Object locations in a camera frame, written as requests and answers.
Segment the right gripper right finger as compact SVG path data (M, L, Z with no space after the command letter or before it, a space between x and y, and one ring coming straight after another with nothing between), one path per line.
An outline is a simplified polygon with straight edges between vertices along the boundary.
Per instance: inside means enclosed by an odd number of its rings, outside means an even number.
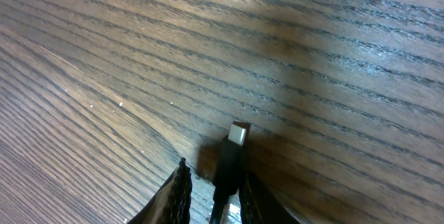
M245 174L239 202L243 224L300 224L254 173Z

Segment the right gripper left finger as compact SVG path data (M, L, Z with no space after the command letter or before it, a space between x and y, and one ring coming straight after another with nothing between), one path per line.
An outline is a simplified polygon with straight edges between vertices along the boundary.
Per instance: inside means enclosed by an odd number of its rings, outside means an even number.
M192 181L186 159L128 224L189 224Z

